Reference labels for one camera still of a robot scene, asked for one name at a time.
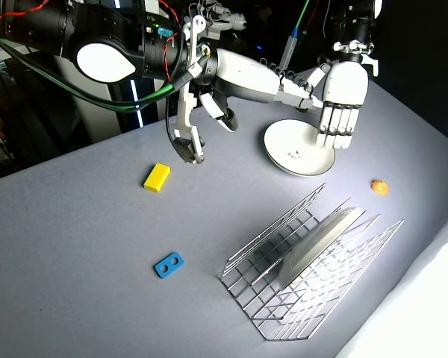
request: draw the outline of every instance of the gray table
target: gray table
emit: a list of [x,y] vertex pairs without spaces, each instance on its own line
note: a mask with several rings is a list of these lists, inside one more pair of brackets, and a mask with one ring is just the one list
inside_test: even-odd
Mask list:
[[[350,149],[298,178],[261,145],[277,119],[315,120],[280,104],[230,100],[230,134],[193,113],[206,161],[182,163],[157,123],[0,180],[0,357],[333,357],[448,216],[448,139],[370,85]],[[141,186],[171,165],[161,193]],[[380,198],[374,178],[391,186]],[[226,259],[326,183],[320,217],[348,197],[406,223],[308,341],[265,342],[217,275]],[[152,266],[185,260],[166,280]]]

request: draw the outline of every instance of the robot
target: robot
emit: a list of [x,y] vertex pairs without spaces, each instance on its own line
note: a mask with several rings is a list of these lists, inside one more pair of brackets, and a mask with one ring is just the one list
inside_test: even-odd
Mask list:
[[[263,103],[280,101],[300,110],[321,110],[316,145],[348,148],[367,94],[368,75],[363,65],[373,66],[373,74],[378,75],[378,61],[370,58],[374,48],[371,28],[382,0],[347,0],[345,31],[333,45],[339,53],[338,63],[324,63],[305,79],[210,45],[206,36],[219,33],[214,30],[223,17],[240,19],[214,0],[199,2],[197,14],[184,25],[175,13],[170,17],[173,24],[165,16],[136,9],[110,9],[76,0],[43,3],[40,10],[26,16],[0,19],[0,38],[65,57],[82,74],[105,84],[136,75],[170,79],[169,68],[174,68],[180,74],[171,82],[179,91],[178,115],[168,134],[173,147],[189,163],[204,160],[198,128],[190,121],[197,105],[190,81],[199,88],[202,106],[227,131],[237,130],[228,96]],[[37,0],[0,0],[0,13],[19,13],[36,6]],[[240,20],[237,29],[245,25],[245,20]],[[314,88],[326,75],[320,100]]]

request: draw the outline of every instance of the white plate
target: white plate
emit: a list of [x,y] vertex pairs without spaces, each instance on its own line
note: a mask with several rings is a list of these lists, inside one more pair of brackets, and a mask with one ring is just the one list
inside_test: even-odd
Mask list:
[[320,175],[335,161],[333,148],[315,145],[317,129],[295,119],[284,119],[268,127],[264,144],[270,159],[286,172],[299,176]]
[[298,278],[363,213],[364,210],[357,207],[337,211],[327,216],[307,233],[284,258],[277,278],[281,289],[289,286]]

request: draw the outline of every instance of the yellow block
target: yellow block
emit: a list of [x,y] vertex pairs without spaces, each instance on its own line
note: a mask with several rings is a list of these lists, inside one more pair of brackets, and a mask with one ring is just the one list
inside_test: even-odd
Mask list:
[[151,190],[152,192],[159,192],[170,172],[171,168],[169,166],[156,163],[155,167],[151,171],[151,174],[144,182],[144,188]]

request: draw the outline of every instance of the metal frame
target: metal frame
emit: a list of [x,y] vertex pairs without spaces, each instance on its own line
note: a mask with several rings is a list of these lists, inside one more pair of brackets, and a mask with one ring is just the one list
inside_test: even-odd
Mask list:
[[315,189],[230,257],[220,276],[233,299],[267,340],[300,340],[315,334],[403,223],[401,220],[370,239],[364,233],[379,216],[348,230],[297,279],[281,289],[277,282],[279,264],[320,223],[308,208],[323,187]]

